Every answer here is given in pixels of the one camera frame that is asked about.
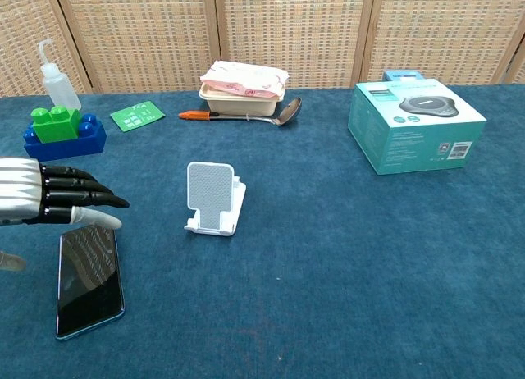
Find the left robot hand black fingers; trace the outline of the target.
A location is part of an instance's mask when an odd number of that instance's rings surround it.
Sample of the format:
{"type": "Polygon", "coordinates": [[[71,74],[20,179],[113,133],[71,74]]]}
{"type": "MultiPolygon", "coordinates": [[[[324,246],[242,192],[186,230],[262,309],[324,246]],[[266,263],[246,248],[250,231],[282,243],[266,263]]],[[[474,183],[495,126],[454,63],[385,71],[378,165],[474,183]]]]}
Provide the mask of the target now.
{"type": "Polygon", "coordinates": [[[121,221],[93,206],[130,204],[88,172],[44,165],[34,158],[1,158],[1,224],[83,223],[116,230],[121,221]]]}

